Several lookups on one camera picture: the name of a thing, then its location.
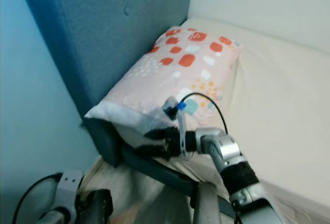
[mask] white bed sheet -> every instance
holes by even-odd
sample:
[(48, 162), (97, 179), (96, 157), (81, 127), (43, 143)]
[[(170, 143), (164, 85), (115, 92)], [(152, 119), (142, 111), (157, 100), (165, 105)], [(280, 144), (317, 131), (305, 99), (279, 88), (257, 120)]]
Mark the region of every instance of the white bed sheet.
[[(330, 55), (219, 22), (183, 26), (244, 44), (229, 81), (229, 132), (289, 223), (330, 223)], [(138, 138), (117, 128), (128, 143)], [(228, 197), (208, 156), (167, 165)]]

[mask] tufted headboard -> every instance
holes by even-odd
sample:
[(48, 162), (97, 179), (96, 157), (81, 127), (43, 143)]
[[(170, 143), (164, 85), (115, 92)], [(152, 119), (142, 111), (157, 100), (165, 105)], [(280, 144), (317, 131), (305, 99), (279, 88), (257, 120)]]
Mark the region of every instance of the tufted headboard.
[[(172, 25), (190, 0), (27, 0), (80, 113), (85, 113)], [(116, 165), (121, 139), (110, 123), (84, 120), (104, 160)]]

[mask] wooden floor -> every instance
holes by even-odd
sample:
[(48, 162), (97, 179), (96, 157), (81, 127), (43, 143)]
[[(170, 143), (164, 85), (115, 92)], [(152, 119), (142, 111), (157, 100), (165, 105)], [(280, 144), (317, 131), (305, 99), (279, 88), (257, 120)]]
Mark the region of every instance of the wooden floor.
[[(85, 191), (101, 188), (111, 191), (111, 224), (192, 223), (189, 198), (125, 165), (114, 169), (103, 163)], [(234, 223), (224, 215), (221, 220), (222, 224)]]

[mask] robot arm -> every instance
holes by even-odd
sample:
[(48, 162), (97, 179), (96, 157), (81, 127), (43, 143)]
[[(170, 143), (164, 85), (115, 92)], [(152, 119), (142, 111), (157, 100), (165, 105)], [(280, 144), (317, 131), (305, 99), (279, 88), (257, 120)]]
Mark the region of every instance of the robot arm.
[[(284, 223), (283, 216), (264, 190), (235, 140), (218, 128), (186, 131), (184, 107), (182, 102), (178, 104), (170, 97), (163, 110), (172, 120), (178, 120), (179, 130), (170, 127), (150, 131), (145, 135), (151, 139), (166, 139), (166, 145), (161, 150), (158, 149), (156, 156), (169, 159), (179, 155), (184, 157), (187, 152), (195, 151), (198, 154), (209, 154), (241, 223)], [(153, 156), (154, 148), (156, 147), (141, 146), (137, 152), (144, 156)]]

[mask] pillowcase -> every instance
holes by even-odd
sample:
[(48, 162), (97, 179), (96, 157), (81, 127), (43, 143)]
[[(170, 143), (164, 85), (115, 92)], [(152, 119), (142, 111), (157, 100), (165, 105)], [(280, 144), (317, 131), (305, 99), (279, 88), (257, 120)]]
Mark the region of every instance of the pillowcase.
[[(161, 107), (170, 96), (178, 102), (201, 92), (221, 105), (230, 69), (241, 51), (239, 43), (195, 29), (174, 26), (161, 35), (86, 118), (99, 118), (146, 132), (173, 122)], [(187, 128), (214, 126), (218, 115), (207, 99), (191, 96), (185, 103)]]

